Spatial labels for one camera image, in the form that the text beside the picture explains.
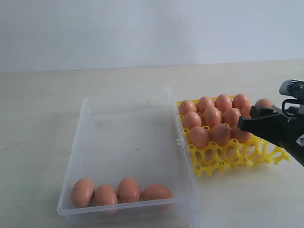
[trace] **table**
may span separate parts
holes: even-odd
[[[2,74],[0,226],[70,227],[56,207],[84,97],[171,85],[176,101],[243,92],[280,105],[281,83],[303,75],[304,60]],[[202,227],[304,227],[303,174],[292,159],[197,178]]]

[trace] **egg tray cell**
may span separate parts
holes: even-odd
[[[197,105],[199,99],[192,100]],[[183,115],[180,115],[181,122],[183,122]],[[210,131],[208,126],[203,126],[207,131]],[[281,160],[290,161],[289,154],[281,147],[275,146],[269,151],[272,145],[268,141],[261,139],[255,135],[244,143],[238,142],[237,139],[230,139],[229,143],[223,146],[217,145],[216,142],[209,142],[204,148],[196,148],[189,141],[189,129],[184,128],[184,133],[187,139],[188,150],[191,153],[194,172],[198,177],[206,172],[211,176],[214,170],[219,169],[224,173],[229,167],[235,170],[238,166],[243,166],[246,169],[252,167],[256,168],[261,163],[268,163],[277,165]]]

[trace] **plastic egg tray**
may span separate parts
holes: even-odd
[[[192,100],[195,105],[197,105],[198,101],[199,99]],[[184,116],[180,115],[180,118],[183,123]],[[183,130],[187,139],[188,150],[191,153],[194,172],[199,177],[203,172],[211,176],[216,169],[224,173],[229,167],[232,170],[238,166],[243,166],[247,169],[249,167],[256,168],[261,163],[269,164],[273,162],[273,164],[277,165],[283,159],[290,161],[289,154],[283,148],[272,145],[255,135],[252,135],[244,143],[238,142],[237,139],[230,139],[229,143],[223,146],[211,141],[204,148],[196,148],[189,141],[189,129],[184,128]]]

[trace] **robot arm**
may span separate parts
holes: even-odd
[[[252,106],[251,119],[240,117],[238,127],[284,148],[304,166],[304,81],[287,80],[279,93],[295,99],[284,100],[281,109],[274,105],[270,109]],[[286,103],[299,107],[285,109]]]

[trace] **clear plastic container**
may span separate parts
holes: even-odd
[[[126,177],[142,190],[164,184],[175,198],[76,209],[71,190],[84,177],[116,189]],[[170,87],[84,99],[57,211],[75,223],[153,219],[166,227],[199,227],[195,174]]]

